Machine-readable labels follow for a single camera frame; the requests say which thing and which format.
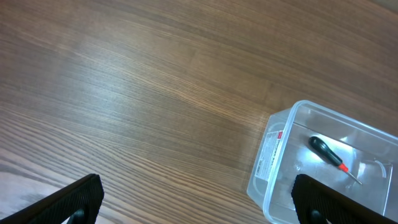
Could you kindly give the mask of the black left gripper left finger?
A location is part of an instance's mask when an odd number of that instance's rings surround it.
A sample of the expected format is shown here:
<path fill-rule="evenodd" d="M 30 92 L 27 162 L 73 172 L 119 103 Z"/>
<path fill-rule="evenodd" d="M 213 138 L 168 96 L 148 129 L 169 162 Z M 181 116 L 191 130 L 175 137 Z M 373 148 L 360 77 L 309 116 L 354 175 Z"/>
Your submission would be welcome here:
<path fill-rule="evenodd" d="M 2 224 L 94 224 L 104 199 L 98 174 L 89 174 L 1 220 Z"/>

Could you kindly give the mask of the clear plastic container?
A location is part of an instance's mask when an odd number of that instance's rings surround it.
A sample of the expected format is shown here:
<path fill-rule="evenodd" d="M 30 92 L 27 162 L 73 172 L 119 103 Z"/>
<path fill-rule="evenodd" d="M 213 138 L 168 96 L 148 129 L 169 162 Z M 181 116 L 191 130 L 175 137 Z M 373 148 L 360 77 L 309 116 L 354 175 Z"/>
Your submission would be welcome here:
<path fill-rule="evenodd" d="M 337 154 L 359 185 L 308 144 L 316 136 Z M 397 221 L 397 137 L 311 101 L 272 114 L 248 183 L 247 194 L 272 223 L 298 223 L 291 197 L 297 175 Z"/>

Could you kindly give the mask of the black red screwdriver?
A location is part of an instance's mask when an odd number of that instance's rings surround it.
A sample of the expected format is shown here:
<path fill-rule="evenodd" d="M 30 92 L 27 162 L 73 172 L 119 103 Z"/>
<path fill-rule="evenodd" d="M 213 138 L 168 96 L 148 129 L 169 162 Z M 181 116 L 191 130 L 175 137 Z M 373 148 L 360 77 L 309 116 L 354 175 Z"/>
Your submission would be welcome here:
<path fill-rule="evenodd" d="M 337 167 L 339 170 L 346 173 L 353 180 L 355 180 L 359 185 L 363 184 L 357 177 L 355 177 L 349 171 L 347 166 L 344 164 L 343 160 L 337 154 L 335 154 L 323 140 L 321 140 L 320 138 L 318 138 L 316 136 L 312 136 L 308 139 L 308 144 L 312 149 L 317 151 L 331 165 Z"/>

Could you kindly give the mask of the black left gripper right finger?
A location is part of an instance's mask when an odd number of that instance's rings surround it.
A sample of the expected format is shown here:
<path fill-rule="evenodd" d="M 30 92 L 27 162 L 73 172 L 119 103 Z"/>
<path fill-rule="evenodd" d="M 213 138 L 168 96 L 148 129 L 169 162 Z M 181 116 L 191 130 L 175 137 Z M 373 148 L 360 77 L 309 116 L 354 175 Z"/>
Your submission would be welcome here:
<path fill-rule="evenodd" d="M 395 223 L 305 174 L 296 176 L 291 196 L 301 224 Z"/>

